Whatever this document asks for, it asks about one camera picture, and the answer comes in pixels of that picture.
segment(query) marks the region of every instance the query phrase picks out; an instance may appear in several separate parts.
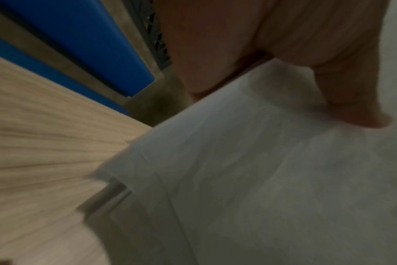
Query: finger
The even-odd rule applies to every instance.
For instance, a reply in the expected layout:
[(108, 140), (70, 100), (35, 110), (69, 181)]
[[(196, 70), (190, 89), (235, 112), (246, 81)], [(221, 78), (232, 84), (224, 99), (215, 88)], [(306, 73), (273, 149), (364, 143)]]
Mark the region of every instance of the finger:
[(313, 67), (332, 114), (356, 126), (383, 128), (391, 123), (377, 96), (379, 35), (377, 30), (362, 36), (346, 53)]

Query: black metal mesh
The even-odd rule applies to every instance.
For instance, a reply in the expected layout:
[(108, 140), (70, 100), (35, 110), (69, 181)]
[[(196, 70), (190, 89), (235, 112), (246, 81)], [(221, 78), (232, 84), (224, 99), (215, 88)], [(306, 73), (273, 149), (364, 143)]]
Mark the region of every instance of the black metal mesh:
[(123, 0), (123, 2), (159, 68), (165, 69), (171, 64), (171, 59), (152, 2), (150, 0)]

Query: blue panel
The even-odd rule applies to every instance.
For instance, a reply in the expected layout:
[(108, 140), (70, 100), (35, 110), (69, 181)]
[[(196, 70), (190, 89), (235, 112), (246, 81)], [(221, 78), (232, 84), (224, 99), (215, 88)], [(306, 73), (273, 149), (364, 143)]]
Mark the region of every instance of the blue panel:
[(74, 58), (133, 96), (154, 80), (99, 0), (0, 0)]
[(0, 39), (0, 57), (15, 63), (23, 68), (26, 68), (44, 78), (47, 78), (61, 86), (64, 86), (70, 90), (73, 90), (83, 96), (86, 96), (102, 105), (105, 105), (113, 110), (116, 110), (125, 115), (129, 113), (120, 105), (114, 103), (113, 101), (95, 93), (94, 91), (86, 88), (85, 86), (75, 82), (71, 78), (61, 74), (60, 72), (54, 70), (50, 66), (37, 61), (33, 57), (23, 53), (11, 44)]

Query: skin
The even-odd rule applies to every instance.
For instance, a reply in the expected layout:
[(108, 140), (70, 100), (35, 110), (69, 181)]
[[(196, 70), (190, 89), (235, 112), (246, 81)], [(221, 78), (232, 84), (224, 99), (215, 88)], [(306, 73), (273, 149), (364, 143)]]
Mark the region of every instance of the skin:
[(388, 0), (155, 0), (185, 89), (209, 95), (260, 60), (308, 66), (331, 113), (391, 123), (377, 98), (379, 38)]

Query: white cloth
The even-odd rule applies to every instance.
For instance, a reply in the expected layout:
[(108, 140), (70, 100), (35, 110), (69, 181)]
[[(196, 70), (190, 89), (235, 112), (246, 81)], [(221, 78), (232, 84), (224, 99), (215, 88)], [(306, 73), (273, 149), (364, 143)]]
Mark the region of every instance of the white cloth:
[(102, 170), (133, 188), (174, 265), (397, 265), (397, 39), (388, 34), (390, 128), (332, 119), (309, 71), (272, 61)]

